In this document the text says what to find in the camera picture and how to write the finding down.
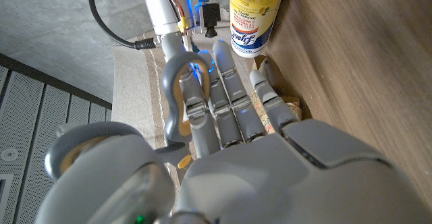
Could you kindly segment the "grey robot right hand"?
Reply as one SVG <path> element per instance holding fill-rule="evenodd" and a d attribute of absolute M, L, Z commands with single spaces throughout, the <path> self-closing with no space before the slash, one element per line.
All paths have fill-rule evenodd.
<path fill-rule="evenodd" d="M 179 1 L 184 14 L 186 29 L 192 29 L 194 27 L 194 18 L 190 0 L 172 1 Z M 171 0 L 145 0 L 145 3 L 156 35 L 180 31 L 178 22 L 181 21 L 181 15 L 176 11 Z"/>

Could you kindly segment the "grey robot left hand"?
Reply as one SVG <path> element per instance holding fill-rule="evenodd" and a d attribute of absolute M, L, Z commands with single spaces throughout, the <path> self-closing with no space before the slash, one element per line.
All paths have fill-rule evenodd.
<path fill-rule="evenodd" d="M 430 223 L 406 176 L 359 139 L 300 121 L 262 74 L 250 81 L 227 43 L 186 50 L 161 40 L 167 146 L 118 122 L 65 124 L 45 157 L 54 181 L 37 223 Z"/>

